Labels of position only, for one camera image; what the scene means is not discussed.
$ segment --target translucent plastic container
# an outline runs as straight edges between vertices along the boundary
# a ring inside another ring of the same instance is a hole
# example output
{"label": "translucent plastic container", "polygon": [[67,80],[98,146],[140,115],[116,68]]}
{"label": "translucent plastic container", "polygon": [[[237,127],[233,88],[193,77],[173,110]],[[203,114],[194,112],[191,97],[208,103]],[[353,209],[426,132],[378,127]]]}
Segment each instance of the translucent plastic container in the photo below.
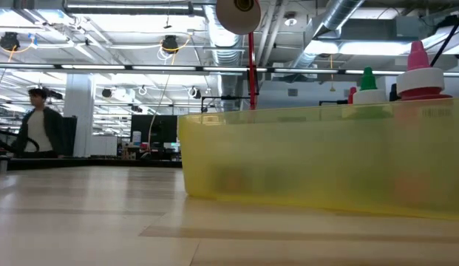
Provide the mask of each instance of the translucent plastic container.
{"label": "translucent plastic container", "polygon": [[180,118],[194,197],[459,219],[459,99]]}

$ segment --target dark jacket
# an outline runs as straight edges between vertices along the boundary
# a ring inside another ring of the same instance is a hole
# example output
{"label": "dark jacket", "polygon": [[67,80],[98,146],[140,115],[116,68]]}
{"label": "dark jacket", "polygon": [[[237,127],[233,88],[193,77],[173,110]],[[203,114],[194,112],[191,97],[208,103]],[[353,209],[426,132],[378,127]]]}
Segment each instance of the dark jacket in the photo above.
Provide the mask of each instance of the dark jacket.
{"label": "dark jacket", "polygon": [[[30,112],[22,119],[22,126],[19,130],[17,137],[16,148],[18,152],[24,152],[27,146],[28,125],[30,116],[33,112]],[[44,109],[44,128],[45,134],[49,138],[50,144],[52,145],[53,151],[58,155],[64,154],[64,130],[62,116],[56,111],[45,107]]]}

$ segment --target red pole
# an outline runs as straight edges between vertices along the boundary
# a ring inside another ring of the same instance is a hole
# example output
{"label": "red pole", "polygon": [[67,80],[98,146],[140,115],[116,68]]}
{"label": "red pole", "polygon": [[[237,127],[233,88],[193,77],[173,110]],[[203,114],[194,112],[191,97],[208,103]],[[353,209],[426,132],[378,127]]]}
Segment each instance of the red pole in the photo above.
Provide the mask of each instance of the red pole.
{"label": "red pole", "polygon": [[256,80],[255,80],[254,33],[249,33],[249,84],[251,86],[251,110],[256,109]]}

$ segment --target man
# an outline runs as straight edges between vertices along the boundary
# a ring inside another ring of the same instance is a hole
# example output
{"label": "man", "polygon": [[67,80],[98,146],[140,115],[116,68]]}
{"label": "man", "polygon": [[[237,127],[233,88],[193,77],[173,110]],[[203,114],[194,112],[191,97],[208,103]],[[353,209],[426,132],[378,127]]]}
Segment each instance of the man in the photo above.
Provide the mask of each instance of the man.
{"label": "man", "polygon": [[[62,158],[64,141],[61,115],[45,106],[45,90],[31,89],[29,96],[35,108],[22,120],[16,143],[19,155],[23,158]],[[27,138],[37,142],[38,151]]]}

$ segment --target green bottle cap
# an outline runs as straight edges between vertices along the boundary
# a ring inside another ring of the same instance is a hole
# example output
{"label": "green bottle cap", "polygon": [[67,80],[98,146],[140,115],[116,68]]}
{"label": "green bottle cap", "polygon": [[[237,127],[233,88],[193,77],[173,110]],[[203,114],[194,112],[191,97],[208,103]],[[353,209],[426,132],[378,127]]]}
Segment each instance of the green bottle cap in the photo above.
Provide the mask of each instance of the green bottle cap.
{"label": "green bottle cap", "polygon": [[368,89],[377,89],[375,85],[375,76],[372,74],[372,67],[364,68],[364,75],[362,76],[361,91]]}

